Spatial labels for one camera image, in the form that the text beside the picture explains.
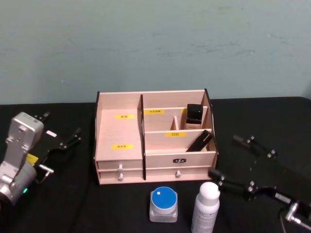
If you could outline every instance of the black tablecloth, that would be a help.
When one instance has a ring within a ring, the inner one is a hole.
[[[282,165],[311,179],[311,101],[304,98],[213,100],[218,169],[236,179],[245,172],[252,155],[231,144],[233,134],[255,135],[279,153]],[[42,185],[32,185],[14,208],[1,210],[1,232],[45,233],[189,233],[195,196],[203,181],[121,184],[99,187],[92,166],[94,103],[0,106],[0,144],[12,117],[24,111],[39,115],[50,111],[49,129],[63,138],[81,127],[82,143],[51,159],[55,173]],[[149,221],[150,192],[160,185],[178,193],[178,221]],[[246,202],[222,193],[214,233],[281,233],[277,218],[281,204],[260,198]],[[287,232],[306,232],[286,224]]]

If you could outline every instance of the drawer knob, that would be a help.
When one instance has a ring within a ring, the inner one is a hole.
[[[122,165],[122,164],[119,164],[118,171],[119,171],[119,172],[123,172],[123,171],[124,171],[124,170],[123,170],[123,165]]]
[[[123,181],[124,177],[123,177],[123,173],[120,173],[120,176],[118,177],[118,181]]]
[[[181,177],[181,176],[182,176],[182,174],[181,174],[180,170],[177,170],[177,172],[176,172],[176,177],[179,178],[179,177]]]

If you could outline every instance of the organizer compartment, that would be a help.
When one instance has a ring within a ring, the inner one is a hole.
[[[185,130],[187,104],[203,105],[201,129]],[[214,139],[186,152],[204,129],[213,131],[204,90],[99,93],[95,167],[100,184],[206,180],[216,165]]]

